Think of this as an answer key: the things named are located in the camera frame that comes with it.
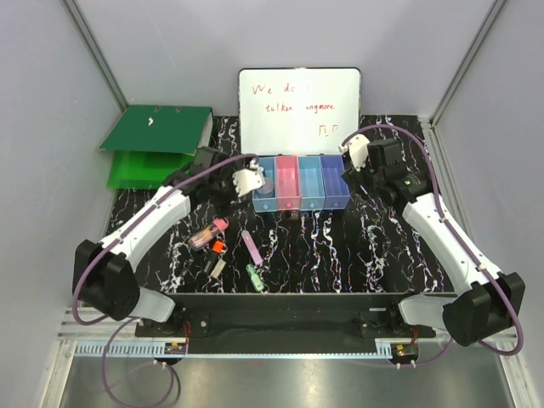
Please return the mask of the light blue bin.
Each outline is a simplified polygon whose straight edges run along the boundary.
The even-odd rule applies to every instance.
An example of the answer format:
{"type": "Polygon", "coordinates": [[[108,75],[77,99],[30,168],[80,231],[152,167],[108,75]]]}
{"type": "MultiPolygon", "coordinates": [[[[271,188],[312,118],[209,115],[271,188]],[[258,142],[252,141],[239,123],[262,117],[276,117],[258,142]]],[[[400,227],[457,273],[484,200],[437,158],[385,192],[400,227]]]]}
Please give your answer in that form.
{"type": "Polygon", "coordinates": [[[318,211],[325,203],[325,190],[320,158],[300,156],[298,158],[299,185],[302,211],[318,211]]]}
{"type": "MultiPolygon", "coordinates": [[[[275,182],[275,158],[272,156],[261,157],[259,160],[259,166],[263,168],[264,177],[272,178],[275,182]]],[[[276,191],[271,197],[262,197],[257,193],[257,190],[254,190],[252,193],[252,204],[256,213],[277,211],[278,203],[276,191]]]]}

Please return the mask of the small clear glue bottle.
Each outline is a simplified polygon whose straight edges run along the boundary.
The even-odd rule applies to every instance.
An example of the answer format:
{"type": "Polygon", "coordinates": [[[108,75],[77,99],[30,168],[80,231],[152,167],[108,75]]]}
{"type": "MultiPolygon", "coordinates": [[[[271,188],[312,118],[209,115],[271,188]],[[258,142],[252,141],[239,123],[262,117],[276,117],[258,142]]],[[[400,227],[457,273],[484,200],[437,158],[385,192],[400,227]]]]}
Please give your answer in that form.
{"type": "Polygon", "coordinates": [[[275,182],[272,178],[265,177],[263,186],[257,190],[262,197],[271,197],[275,194],[275,182]]]}

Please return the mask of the purple bin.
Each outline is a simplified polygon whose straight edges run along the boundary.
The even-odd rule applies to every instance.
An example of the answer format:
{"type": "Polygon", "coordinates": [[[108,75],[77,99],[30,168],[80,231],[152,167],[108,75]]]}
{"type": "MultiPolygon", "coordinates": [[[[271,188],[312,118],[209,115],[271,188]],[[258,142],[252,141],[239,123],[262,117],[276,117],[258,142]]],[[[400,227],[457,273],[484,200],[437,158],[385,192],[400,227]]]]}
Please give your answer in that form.
{"type": "Polygon", "coordinates": [[[343,179],[344,164],[341,156],[320,156],[325,191],[324,210],[342,210],[349,202],[349,187],[343,179]]]}

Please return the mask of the pink bin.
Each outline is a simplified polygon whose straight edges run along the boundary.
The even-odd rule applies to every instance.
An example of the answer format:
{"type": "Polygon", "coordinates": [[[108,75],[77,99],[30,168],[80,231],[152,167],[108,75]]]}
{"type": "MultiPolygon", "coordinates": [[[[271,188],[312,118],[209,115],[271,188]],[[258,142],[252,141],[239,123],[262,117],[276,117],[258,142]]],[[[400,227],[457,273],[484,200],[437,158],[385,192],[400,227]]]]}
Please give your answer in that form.
{"type": "Polygon", "coordinates": [[[275,158],[275,188],[280,211],[298,210],[301,204],[298,158],[277,156],[275,158]]]}

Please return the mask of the white dry-erase board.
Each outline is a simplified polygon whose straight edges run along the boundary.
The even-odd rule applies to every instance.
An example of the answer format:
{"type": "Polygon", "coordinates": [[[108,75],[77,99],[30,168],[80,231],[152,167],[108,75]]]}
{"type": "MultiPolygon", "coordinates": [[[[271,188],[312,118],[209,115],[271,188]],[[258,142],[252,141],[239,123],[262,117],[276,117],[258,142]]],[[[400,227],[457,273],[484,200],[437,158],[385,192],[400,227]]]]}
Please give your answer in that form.
{"type": "Polygon", "coordinates": [[[246,68],[238,96],[244,154],[335,155],[359,128],[361,73],[354,67],[246,68]]]}

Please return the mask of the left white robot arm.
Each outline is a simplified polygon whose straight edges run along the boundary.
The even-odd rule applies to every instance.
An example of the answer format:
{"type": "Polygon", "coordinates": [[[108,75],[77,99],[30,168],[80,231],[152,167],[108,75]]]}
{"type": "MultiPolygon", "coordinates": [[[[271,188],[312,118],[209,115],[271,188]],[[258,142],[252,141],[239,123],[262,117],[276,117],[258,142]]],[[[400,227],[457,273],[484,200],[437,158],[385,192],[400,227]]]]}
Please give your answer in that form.
{"type": "Polygon", "coordinates": [[[168,174],[156,193],[127,222],[100,241],[76,248],[72,316],[82,326],[106,318],[153,320],[164,336],[177,335],[183,316],[168,295],[142,287],[135,277],[146,253],[178,221],[206,201],[221,210],[242,196],[237,175],[248,155],[228,156],[203,147],[192,162],[168,174]]]}

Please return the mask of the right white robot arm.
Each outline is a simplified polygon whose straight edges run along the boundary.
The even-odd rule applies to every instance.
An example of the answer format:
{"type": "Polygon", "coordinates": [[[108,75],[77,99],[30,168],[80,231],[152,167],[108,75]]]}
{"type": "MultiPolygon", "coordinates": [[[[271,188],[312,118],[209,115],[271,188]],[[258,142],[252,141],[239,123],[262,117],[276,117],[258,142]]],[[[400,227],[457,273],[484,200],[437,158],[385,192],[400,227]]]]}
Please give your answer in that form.
{"type": "Polygon", "coordinates": [[[339,150],[349,161],[343,173],[348,185],[372,190],[394,207],[439,260],[456,294],[404,297],[386,315],[391,334],[404,337],[428,326],[467,347],[519,324],[524,281],[517,273],[504,274],[468,238],[446,209],[431,168],[409,170],[395,139],[371,142],[358,135],[339,150]]]}

